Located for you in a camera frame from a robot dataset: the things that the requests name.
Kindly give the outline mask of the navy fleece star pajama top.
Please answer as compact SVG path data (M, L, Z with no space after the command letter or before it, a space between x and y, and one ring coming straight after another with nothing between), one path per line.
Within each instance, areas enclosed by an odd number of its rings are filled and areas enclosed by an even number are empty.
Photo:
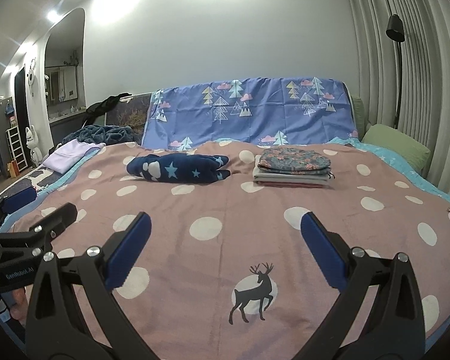
M127 172L153 182L207 185L226 180L231 175L224 168L228 162L229 158L223 155L149 154L131 160Z

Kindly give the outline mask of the blue tree print sheet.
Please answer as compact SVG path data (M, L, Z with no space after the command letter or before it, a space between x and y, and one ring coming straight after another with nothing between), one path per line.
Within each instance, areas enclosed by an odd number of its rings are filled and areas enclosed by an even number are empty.
M159 89L150 100L141 144L187 151L207 141L285 146L358 135L343 82L316 76L246 78Z

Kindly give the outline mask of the white ladder shelf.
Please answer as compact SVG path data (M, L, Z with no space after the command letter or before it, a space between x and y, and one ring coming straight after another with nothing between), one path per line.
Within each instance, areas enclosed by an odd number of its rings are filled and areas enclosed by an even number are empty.
M26 160L18 127L13 126L8 128L5 131L5 135L8 142L11 159L15 161L17 164L17 170L21 173L28 168L28 162Z

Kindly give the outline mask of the dark teal fleece blanket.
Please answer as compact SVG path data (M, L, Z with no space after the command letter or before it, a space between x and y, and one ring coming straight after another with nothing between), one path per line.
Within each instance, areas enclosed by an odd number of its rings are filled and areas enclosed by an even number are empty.
M129 126L87 125L73 133L68 134L62 139L61 144L64 145L73 140L90 144L103 143L106 146L111 146L133 142L136 140L136 134Z

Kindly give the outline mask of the pink polka dot duvet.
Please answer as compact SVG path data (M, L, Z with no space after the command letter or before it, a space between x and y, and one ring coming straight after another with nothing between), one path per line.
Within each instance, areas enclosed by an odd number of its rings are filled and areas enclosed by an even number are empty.
M450 202L384 155L345 145L315 150L331 160L322 189L255 184L261 150L251 144L201 145L201 154L229 159L229 177L209 185L134 177L126 166L147 150L109 146L11 229L25 231L73 203L78 217L53 244L71 257L147 213L151 237L114 295L161 359L291 359L338 295L299 231L308 212L374 257L407 254L433 334L450 316Z

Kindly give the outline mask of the dark red folded garment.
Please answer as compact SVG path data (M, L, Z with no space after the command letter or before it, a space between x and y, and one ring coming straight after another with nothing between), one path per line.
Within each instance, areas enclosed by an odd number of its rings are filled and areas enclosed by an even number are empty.
M329 184L318 184L318 183L292 183L292 182L269 182L269 181L255 181L257 185L275 187L275 188L308 188L308 189L329 189L331 186Z

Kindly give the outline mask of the dark printed headboard cover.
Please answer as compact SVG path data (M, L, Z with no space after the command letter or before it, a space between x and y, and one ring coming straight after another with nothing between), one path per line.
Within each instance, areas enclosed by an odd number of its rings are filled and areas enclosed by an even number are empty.
M148 93L121 97L115 107L105 114L105 124L130 127L135 142L140 144L148 119L151 96Z

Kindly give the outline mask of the grey pleated curtain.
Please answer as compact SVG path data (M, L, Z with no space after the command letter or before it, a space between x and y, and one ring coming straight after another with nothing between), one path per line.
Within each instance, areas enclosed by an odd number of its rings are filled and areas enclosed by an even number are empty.
M431 151L423 176L450 194L450 0L349 0L358 46L358 95L374 124L393 125L397 100L389 17L401 18L403 86L398 129Z

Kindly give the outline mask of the green pillow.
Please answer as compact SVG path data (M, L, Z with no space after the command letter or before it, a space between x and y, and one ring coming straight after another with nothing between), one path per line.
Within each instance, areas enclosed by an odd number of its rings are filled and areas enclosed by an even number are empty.
M416 172L422 172L431 153L429 148L414 138L382 124L371 125L363 136L362 143L394 151Z

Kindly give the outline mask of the black garment on headboard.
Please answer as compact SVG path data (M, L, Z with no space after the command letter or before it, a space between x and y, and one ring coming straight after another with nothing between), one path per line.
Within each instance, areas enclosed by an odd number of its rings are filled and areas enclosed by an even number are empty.
M102 102L97 102L89 106L82 120L82 126L93 125L97 118L105 115L108 111L115 108L122 98L131 96L131 94L125 92L118 95L109 96Z

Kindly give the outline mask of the black floor lamp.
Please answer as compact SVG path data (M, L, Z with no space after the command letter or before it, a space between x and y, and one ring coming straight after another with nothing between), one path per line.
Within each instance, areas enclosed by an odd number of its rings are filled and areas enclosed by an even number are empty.
M394 51L396 57L396 77L397 77L397 100L395 106L395 115L393 120L393 127L398 129L400 112L401 112L401 100L402 100L402 86L403 86L403 57L402 57L402 44L405 42L404 25L398 14L393 13L388 18L386 35L389 40L394 43Z

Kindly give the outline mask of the lavender folded cloth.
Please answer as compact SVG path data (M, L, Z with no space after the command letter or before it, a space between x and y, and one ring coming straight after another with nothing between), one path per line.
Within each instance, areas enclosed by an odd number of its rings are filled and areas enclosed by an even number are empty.
M94 150L101 150L104 146L104 143L87 143L74 139L54 150L43 161L42 165L49 170L64 175L86 154Z

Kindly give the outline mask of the white lucky cat figurine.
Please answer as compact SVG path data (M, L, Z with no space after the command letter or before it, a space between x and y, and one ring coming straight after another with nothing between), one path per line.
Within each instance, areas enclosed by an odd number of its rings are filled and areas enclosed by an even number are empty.
M40 150L38 134L35 127L26 127L26 146L31 152L32 163L38 167L43 161L43 154Z

